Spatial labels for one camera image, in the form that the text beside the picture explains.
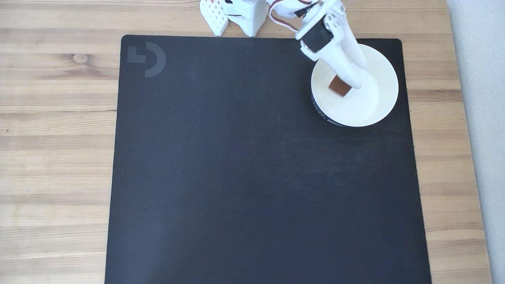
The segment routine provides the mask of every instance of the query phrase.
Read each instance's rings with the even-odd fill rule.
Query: wooden table
[[[403,41],[433,283],[491,283],[445,0],[345,3]],[[124,34],[212,36],[195,0],[0,2],[1,283],[103,283]]]

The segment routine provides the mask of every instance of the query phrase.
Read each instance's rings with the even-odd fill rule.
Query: small wooden block
[[[344,97],[350,91],[351,86],[347,85],[346,83],[344,83],[344,81],[340,80],[338,76],[335,76],[335,78],[333,78],[328,88],[330,88],[330,90],[334,91],[340,96]]]

